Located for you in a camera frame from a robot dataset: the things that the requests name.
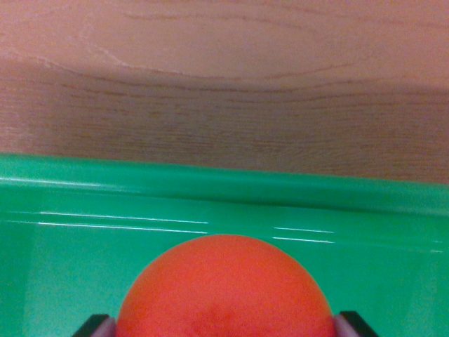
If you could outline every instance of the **orange ball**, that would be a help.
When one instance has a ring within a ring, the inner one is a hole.
[[[291,256],[259,239],[184,242],[132,285],[116,337],[335,337],[329,304]]]

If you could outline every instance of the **wooden table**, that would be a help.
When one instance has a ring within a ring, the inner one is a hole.
[[[444,1],[7,1],[0,151],[449,183]]]

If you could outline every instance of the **green tray rim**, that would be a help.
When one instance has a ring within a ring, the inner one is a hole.
[[[444,184],[137,161],[0,154],[7,186],[449,217]]]

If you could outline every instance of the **wooden surface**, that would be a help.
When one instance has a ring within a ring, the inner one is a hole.
[[[0,151],[449,183],[445,1],[3,1]]]

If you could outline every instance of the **green plastic surface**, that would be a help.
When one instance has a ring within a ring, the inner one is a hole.
[[[148,263],[214,233],[275,244],[381,336],[449,336],[445,185],[4,155],[0,230],[0,336],[116,317]]]

